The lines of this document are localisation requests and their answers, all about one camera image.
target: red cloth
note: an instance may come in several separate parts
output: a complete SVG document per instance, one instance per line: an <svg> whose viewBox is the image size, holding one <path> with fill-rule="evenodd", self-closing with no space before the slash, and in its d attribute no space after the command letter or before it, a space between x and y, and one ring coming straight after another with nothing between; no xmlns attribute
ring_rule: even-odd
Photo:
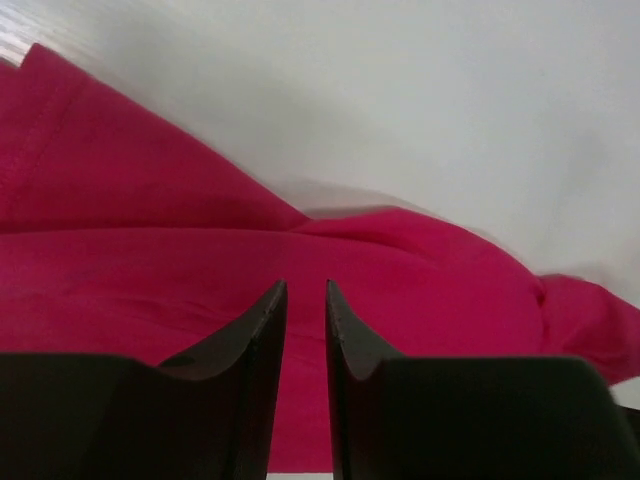
<svg viewBox="0 0 640 480"><path fill-rule="evenodd" d="M640 312L390 209L310 220L43 47L0 65L0 349L154 364L290 288L271 470L329 471L325 282L408 354L577 354L638 375Z"/></svg>

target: pink fabric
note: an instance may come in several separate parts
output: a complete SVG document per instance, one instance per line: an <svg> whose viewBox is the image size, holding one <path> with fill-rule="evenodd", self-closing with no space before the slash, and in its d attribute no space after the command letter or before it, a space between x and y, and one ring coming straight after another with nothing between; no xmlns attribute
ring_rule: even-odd
<svg viewBox="0 0 640 480"><path fill-rule="evenodd" d="M311 220L46 49L0 64L0 349L155 364L290 288L271 470L329 471L324 289L415 355L576 354L638 375L640 312L390 209Z"/></svg>

